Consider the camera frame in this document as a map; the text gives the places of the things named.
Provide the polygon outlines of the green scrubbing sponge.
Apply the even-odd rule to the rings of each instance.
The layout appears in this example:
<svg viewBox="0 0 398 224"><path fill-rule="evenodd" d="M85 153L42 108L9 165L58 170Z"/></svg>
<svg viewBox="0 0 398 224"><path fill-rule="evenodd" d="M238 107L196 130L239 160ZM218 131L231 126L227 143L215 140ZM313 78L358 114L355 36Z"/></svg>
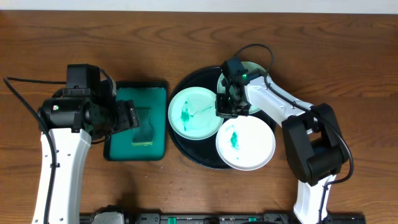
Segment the green scrubbing sponge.
<svg viewBox="0 0 398 224"><path fill-rule="evenodd" d="M149 146L154 141L154 129L150 124L150 108L138 108L139 127L133 129L133 146Z"/></svg>

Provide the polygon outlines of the mint green plate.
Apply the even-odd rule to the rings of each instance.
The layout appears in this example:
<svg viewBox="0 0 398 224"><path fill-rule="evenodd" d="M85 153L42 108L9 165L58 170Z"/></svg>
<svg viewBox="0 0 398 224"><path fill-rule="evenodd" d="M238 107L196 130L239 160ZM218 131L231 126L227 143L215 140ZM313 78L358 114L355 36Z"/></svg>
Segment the mint green plate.
<svg viewBox="0 0 398 224"><path fill-rule="evenodd" d="M253 70L255 70L255 69L261 69L262 71L266 71L266 69L264 68L264 67L262 67L262 66L260 66L259 64L257 64L257 63L254 63L254 62L248 62L248 61L245 61L245 62L242 62L242 65L243 65L243 67L245 68L245 69L247 69L249 72L251 72L251 71L253 71ZM225 93L225 87L221 84L221 81L224 79L224 75L221 73L221 75L219 76L219 79L218 79L218 82L217 82L217 87L216 87L216 89L217 89L217 93ZM254 113L257 113L258 111L260 111L261 109L260 108L257 108L257 107L255 107L255 106L251 106L250 108L249 108L249 114L254 114Z"/></svg>
<svg viewBox="0 0 398 224"><path fill-rule="evenodd" d="M216 94L203 87L189 87L178 92L168 108L172 129L189 140L203 140L214 135L224 119L216 115Z"/></svg>

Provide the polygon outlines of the white plate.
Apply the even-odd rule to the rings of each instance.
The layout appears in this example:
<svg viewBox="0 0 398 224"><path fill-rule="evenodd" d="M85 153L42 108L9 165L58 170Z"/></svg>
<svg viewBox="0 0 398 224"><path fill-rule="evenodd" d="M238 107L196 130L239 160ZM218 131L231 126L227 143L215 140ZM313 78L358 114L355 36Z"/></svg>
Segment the white plate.
<svg viewBox="0 0 398 224"><path fill-rule="evenodd" d="M271 128L254 116L227 120L216 135L216 150L221 159L237 170L256 170L266 165L275 152Z"/></svg>

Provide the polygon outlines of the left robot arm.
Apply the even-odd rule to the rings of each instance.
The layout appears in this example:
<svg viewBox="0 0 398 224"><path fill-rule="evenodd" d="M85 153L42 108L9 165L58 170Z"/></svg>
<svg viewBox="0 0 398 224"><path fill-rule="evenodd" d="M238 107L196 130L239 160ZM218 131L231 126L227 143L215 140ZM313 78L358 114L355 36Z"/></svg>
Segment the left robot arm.
<svg viewBox="0 0 398 224"><path fill-rule="evenodd" d="M78 223L83 170L95 141L134 129L132 100L116 99L116 83L94 79L57 91L39 108L42 167L32 223Z"/></svg>

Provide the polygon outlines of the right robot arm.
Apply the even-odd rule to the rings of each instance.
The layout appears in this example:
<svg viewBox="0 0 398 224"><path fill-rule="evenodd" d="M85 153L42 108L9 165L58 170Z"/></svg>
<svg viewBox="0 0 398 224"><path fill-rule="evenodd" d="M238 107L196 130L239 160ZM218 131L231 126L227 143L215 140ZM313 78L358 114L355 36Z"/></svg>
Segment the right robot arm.
<svg viewBox="0 0 398 224"><path fill-rule="evenodd" d="M221 76L216 114L228 120L216 135L216 150L227 165L255 170L274 155L276 141L270 127L254 116L255 107L283 132L290 169L298 179L294 215L300 223L321 223L327 217L328 190L352 155L328 104L314 106L277 86L268 75L244 73Z"/></svg>

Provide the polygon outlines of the rectangular black water tray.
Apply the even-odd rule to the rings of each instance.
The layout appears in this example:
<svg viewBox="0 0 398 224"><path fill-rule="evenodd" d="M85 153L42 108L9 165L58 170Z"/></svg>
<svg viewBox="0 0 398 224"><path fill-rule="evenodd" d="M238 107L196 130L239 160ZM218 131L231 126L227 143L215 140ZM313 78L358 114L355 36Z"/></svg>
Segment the rectangular black water tray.
<svg viewBox="0 0 398 224"><path fill-rule="evenodd" d="M104 144L108 161L158 161L164 157L167 124L167 83L119 81L117 100L130 95L138 108L150 108L154 141L149 146L133 146L133 129L112 135Z"/></svg>

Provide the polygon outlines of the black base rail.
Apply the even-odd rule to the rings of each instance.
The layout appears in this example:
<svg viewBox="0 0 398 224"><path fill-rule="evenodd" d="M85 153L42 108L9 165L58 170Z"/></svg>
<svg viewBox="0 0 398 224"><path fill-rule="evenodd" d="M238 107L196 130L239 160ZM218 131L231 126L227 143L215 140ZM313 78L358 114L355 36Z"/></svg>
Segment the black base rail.
<svg viewBox="0 0 398 224"><path fill-rule="evenodd" d="M263 214L133 214L119 207L108 205L92 214L81 214L80 224L126 223L126 224L234 224L234 223L298 223L292 213L270 212Z"/></svg>

